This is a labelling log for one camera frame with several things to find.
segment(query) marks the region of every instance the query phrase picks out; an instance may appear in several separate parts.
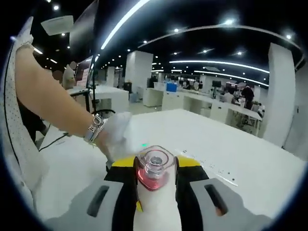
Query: black ceiling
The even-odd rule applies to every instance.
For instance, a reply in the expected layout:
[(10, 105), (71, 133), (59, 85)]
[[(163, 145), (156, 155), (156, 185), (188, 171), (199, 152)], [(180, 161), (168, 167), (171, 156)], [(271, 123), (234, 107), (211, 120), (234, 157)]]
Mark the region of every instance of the black ceiling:
[[(95, 40), (97, 47), (101, 47), (113, 27), (137, 2), (139, 0), (104, 0), (100, 3), (102, 4), (99, 12), (102, 16), (100, 25), (103, 33)], [(67, 48), (69, 45), (68, 35), (65, 37), (61, 35), (48, 36), (40, 23), (64, 15), (73, 15), (76, 20), (91, 3), (91, 0), (78, 2), (51, 0), (50, 3), (42, 0), (33, 14), (32, 27), (33, 44), (44, 53), (37, 55), (42, 66), (52, 67), (53, 70), (63, 70), (63, 67), (75, 60), (75, 57), (71, 57), (70, 50)], [(60, 10), (53, 11), (53, 4), (59, 4)], [(177, 69), (193, 72), (194, 70), (204, 71), (203, 66), (214, 66), (220, 70), (225, 69), (225, 74), (242, 76), (268, 84), (268, 74), (243, 67), (224, 64), (175, 65), (168, 62), (174, 60), (215, 60), (268, 70), (268, 51), (271, 42), (290, 49), (295, 65), (300, 61), (302, 52), (289, 42), (259, 31), (239, 28), (214, 28), (178, 33), (138, 49), (144, 40), (150, 41), (172, 33), (175, 28), (181, 31), (198, 26), (217, 25), (228, 18), (235, 19), (235, 23), (238, 25), (261, 28), (282, 36), (292, 33), (292, 41), (299, 44), (287, 3), (278, 4), (273, 0), (150, 0), (126, 21), (104, 50), (98, 48), (94, 52), (100, 54), (95, 68), (106, 67), (105, 64), (107, 66), (125, 66), (127, 49), (131, 49), (131, 51), (140, 50), (158, 56), (158, 58), (154, 58), (154, 62), (161, 63), (161, 65), (154, 66), (155, 69), (163, 67), (164, 70), (170, 70), (175, 66)], [(243, 55), (237, 55), (238, 51), (242, 51)], [(46, 60), (47, 57), (58, 63), (54, 64)]]

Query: black cable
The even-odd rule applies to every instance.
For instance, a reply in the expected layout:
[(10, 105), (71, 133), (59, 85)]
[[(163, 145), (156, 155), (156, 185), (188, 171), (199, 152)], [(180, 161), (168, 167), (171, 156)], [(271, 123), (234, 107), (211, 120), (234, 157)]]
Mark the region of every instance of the black cable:
[(62, 139), (62, 138), (65, 137), (65, 136), (68, 136), (68, 132), (64, 133), (63, 136), (57, 138), (56, 140), (54, 140), (53, 142), (51, 142), (51, 143), (48, 144), (47, 146), (45, 146), (45, 147), (39, 149), (39, 152), (42, 151), (42, 150), (45, 149), (45, 148), (48, 148), (48, 147), (51, 146), (53, 143), (57, 142), (58, 140)]

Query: ceiling light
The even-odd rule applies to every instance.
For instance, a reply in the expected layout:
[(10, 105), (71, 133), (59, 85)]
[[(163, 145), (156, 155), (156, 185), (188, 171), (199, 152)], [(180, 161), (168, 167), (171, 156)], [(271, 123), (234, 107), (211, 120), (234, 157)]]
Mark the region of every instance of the ceiling light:
[(54, 6), (53, 6), (53, 10), (54, 10), (54, 11), (57, 11), (58, 9), (60, 9), (59, 5), (54, 5)]
[(263, 86), (268, 87), (268, 84), (264, 84), (264, 83), (261, 83), (261, 82), (258, 82), (258, 81), (252, 80), (252, 79), (240, 77), (240, 76), (233, 76), (233, 75), (228, 75), (228, 74), (223, 74), (223, 73), (217, 73), (217, 72), (208, 72), (208, 71), (195, 71), (195, 72), (196, 72), (196, 73), (214, 74), (214, 75), (219, 75), (219, 76), (227, 76), (227, 77), (238, 78), (238, 79), (247, 80), (247, 81), (254, 82), (254, 83), (261, 84), (261, 85), (263, 85)]
[(227, 21), (225, 21), (224, 24), (226, 24), (226, 25), (231, 25), (231, 24), (233, 24), (233, 23), (234, 23), (234, 19), (228, 19)]
[(188, 61), (170, 61), (169, 62), (170, 64), (181, 64), (181, 63), (203, 63), (203, 64), (226, 64), (226, 65), (233, 65), (233, 66), (241, 66), (241, 67), (246, 67), (246, 68), (250, 68), (250, 69), (253, 69), (253, 70), (256, 70), (256, 71), (262, 71), (264, 73), (267, 73), (269, 74), (270, 72), (269, 71), (266, 71), (266, 70), (263, 70), (263, 69), (260, 69), (260, 68), (256, 68), (256, 67), (253, 67), (253, 66), (247, 66), (247, 65), (243, 65), (243, 64), (236, 64), (236, 63), (229, 63), (229, 62), (220, 62), (220, 61), (203, 61), (203, 60), (188, 60)]
[(111, 31), (110, 35), (108, 35), (107, 39), (103, 43), (101, 50), (103, 50), (108, 42), (111, 40), (111, 38), (115, 35), (115, 33), (120, 29), (120, 27), (137, 11), (139, 10), (143, 5), (148, 3), (150, 0), (140, 0), (136, 5), (133, 6), (125, 15), (124, 17), (116, 24), (114, 29)]
[(43, 52), (41, 52), (39, 49), (37, 49), (37, 48), (34, 48), (34, 51), (36, 52), (36, 53), (39, 53), (39, 54), (43, 54)]

